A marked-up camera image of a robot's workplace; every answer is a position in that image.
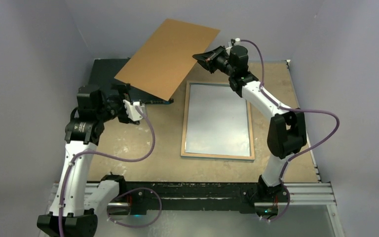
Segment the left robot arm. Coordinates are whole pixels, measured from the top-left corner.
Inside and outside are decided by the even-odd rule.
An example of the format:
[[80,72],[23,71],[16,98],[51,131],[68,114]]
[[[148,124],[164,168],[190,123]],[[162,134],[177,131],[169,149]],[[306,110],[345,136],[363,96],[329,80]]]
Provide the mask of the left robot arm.
[[87,177],[104,123],[118,119],[121,123],[139,124],[142,116],[136,111],[139,102],[129,98],[130,84],[114,84],[116,95],[105,96],[97,85],[78,89],[77,106],[65,127],[64,166],[58,189],[47,214],[40,215],[37,227],[50,237],[92,237],[99,215],[113,199],[121,202],[127,197],[122,175],[105,175],[97,189],[85,196]]

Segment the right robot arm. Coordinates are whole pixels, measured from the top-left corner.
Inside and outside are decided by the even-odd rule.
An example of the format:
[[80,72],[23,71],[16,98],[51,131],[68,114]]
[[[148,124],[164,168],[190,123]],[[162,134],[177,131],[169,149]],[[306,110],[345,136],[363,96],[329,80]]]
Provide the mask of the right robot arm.
[[219,70],[228,76],[230,88],[245,99],[269,120],[267,147],[270,151],[266,168],[259,176],[257,194],[269,201],[283,189],[283,177],[289,160],[306,145],[306,128],[303,112],[292,112],[269,94],[248,66],[247,48],[235,45],[194,54],[193,59],[209,71]]

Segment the brown backing board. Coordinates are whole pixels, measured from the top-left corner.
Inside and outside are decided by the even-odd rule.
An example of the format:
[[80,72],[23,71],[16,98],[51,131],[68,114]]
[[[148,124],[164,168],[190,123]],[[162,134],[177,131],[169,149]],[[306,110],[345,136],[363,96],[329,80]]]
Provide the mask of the brown backing board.
[[220,30],[166,19],[116,74],[115,79],[169,100]]

